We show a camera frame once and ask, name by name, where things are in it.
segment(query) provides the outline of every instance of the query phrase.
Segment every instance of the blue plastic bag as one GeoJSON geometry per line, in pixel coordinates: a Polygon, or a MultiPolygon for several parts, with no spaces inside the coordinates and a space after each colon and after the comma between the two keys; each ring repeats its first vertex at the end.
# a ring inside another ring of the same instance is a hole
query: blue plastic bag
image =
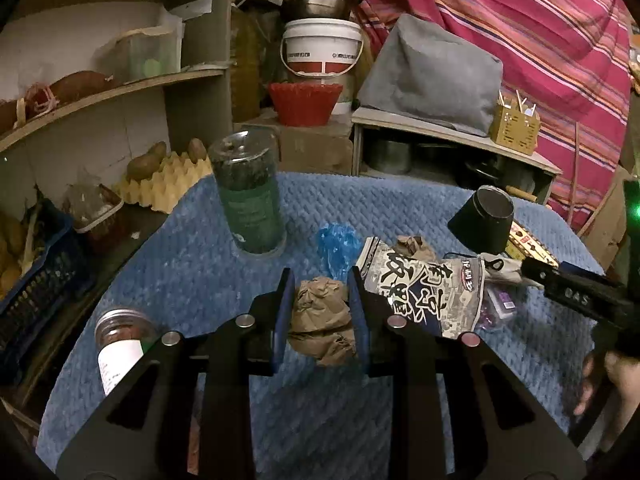
{"type": "Polygon", "coordinates": [[[356,230],[349,224],[326,224],[317,237],[324,272],[334,280],[346,282],[347,273],[360,256],[363,245],[356,230]]]}

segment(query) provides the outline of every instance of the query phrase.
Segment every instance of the black cup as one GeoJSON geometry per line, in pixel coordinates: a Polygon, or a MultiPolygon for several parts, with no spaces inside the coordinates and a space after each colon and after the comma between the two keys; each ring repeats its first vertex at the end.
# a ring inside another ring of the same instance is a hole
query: black cup
{"type": "Polygon", "coordinates": [[[513,202],[503,190],[480,186],[447,226],[476,253],[500,254],[507,246],[513,222],[513,202]]]}

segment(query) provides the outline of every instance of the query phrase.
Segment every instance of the blue plastic basket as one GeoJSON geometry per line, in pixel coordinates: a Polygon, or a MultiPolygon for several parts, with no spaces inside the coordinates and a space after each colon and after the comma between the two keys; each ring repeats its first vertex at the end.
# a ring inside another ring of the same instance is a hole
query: blue plastic basket
{"type": "Polygon", "coordinates": [[[93,277],[71,216],[45,200],[43,253],[0,303],[0,382],[20,379],[21,359],[47,321],[65,301],[84,293],[93,277]]]}

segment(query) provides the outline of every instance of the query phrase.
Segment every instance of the crumpled brown paper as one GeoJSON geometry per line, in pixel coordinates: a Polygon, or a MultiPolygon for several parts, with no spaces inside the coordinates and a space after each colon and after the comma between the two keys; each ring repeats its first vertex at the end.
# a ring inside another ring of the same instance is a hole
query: crumpled brown paper
{"type": "Polygon", "coordinates": [[[421,236],[399,236],[394,251],[422,262],[438,261],[436,252],[421,236]]]}
{"type": "Polygon", "coordinates": [[[321,366],[341,365],[355,354],[348,290],[343,282],[320,276],[301,282],[296,295],[289,344],[321,366]]]}

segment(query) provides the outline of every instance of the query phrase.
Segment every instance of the white wall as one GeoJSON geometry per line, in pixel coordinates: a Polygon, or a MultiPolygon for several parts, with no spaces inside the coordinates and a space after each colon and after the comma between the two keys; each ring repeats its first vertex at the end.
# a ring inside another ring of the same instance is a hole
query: white wall
{"type": "MultiPolygon", "coordinates": [[[[51,83],[94,70],[98,47],[127,30],[155,26],[161,9],[144,2],[85,4],[7,23],[0,33],[0,98],[18,97],[20,72],[28,86],[38,72],[51,83]]],[[[80,166],[114,184],[132,156],[158,140],[169,143],[161,88],[85,108],[0,153],[0,208],[21,218],[25,201],[33,203],[36,183],[60,205],[80,166]]]]}

